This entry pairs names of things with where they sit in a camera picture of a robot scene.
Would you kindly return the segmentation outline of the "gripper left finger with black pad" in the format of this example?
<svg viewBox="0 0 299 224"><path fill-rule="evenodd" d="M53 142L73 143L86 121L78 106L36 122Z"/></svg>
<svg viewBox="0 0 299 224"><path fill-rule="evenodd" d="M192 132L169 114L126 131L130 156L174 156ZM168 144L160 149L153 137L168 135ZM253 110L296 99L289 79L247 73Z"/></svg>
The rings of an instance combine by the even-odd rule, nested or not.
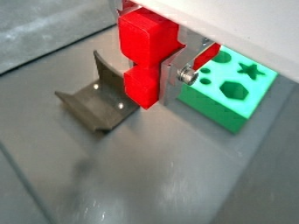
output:
<svg viewBox="0 0 299 224"><path fill-rule="evenodd" d="M108 0L108 5L116 18L140 8L140 5L132 0Z"/></svg>

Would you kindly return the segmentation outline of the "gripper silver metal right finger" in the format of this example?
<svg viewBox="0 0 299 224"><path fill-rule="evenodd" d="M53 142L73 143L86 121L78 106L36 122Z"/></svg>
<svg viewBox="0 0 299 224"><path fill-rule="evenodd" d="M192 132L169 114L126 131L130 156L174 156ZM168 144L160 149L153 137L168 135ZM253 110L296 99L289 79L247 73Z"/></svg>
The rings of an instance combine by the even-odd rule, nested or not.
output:
<svg viewBox="0 0 299 224"><path fill-rule="evenodd" d="M196 81L198 75L192 67L193 61L214 44L184 26L178 28L177 39L182 47L164 60L160 67L158 102L162 105L177 97L182 84L189 86Z"/></svg>

